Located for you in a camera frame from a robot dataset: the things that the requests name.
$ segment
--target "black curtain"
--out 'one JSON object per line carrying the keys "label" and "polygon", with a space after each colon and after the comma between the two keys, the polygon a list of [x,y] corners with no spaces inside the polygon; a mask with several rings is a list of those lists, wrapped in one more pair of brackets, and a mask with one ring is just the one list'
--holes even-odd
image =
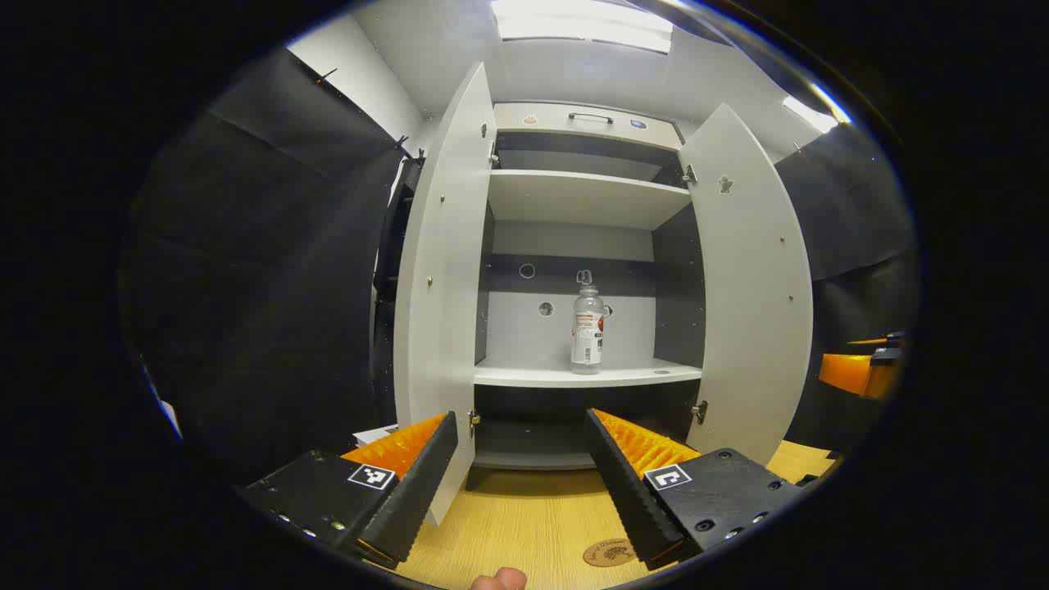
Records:
{"label": "black curtain", "polygon": [[402,154],[281,48],[157,155],[133,206],[122,328],[186,443],[247,484],[378,426],[376,250]]}
{"label": "black curtain", "polygon": [[858,443],[882,403],[818,379],[823,354],[905,330],[918,305],[911,214],[881,150],[851,125],[776,164],[805,238],[813,278],[813,339],[801,400],[786,438],[830,449]]}

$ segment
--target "bottle label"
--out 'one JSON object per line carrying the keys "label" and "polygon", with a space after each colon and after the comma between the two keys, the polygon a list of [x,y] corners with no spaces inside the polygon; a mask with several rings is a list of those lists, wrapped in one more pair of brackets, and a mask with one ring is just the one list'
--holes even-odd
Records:
{"label": "bottle label", "polygon": [[572,362],[579,364],[601,363],[604,316],[592,313],[576,314],[576,326],[572,331]]}

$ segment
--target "shelf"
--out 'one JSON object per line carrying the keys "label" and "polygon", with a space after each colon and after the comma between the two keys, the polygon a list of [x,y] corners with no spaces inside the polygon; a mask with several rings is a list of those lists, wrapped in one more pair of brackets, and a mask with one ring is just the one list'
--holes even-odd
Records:
{"label": "shelf", "polygon": [[481,420],[473,464],[489,469],[592,469],[577,421]]}
{"label": "shelf", "polygon": [[576,375],[569,370],[568,358],[563,362],[530,359],[526,363],[488,357],[474,367],[473,383],[505,387],[620,387],[688,381],[702,376],[703,371],[694,366],[657,358],[624,361],[603,367],[597,375]]}
{"label": "shelf", "polygon": [[581,172],[492,170],[497,222],[543,222],[655,230],[692,202],[685,189]]}

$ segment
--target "water bottle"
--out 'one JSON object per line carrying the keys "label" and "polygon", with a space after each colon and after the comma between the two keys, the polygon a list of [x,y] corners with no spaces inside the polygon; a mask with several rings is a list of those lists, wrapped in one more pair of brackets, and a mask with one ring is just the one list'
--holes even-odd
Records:
{"label": "water bottle", "polygon": [[572,373],[594,375],[601,370],[601,346],[604,340],[604,301],[597,295],[597,287],[590,285],[590,272],[579,289],[579,297],[572,305],[575,312],[572,328]]}

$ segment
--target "ceiling light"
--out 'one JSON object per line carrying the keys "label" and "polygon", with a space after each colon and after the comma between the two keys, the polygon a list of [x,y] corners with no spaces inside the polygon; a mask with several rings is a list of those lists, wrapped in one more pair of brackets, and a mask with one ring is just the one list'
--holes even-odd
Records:
{"label": "ceiling light", "polygon": [[648,13],[600,0],[493,0],[499,37],[588,39],[670,52],[673,25]]}
{"label": "ceiling light", "polygon": [[822,112],[812,110],[801,104],[801,102],[794,97],[787,97],[784,99],[784,106],[789,108],[792,112],[794,112],[794,114],[797,114],[801,119],[806,120],[809,125],[818,129],[820,133],[830,131],[838,124],[837,120],[830,114],[823,114]]}

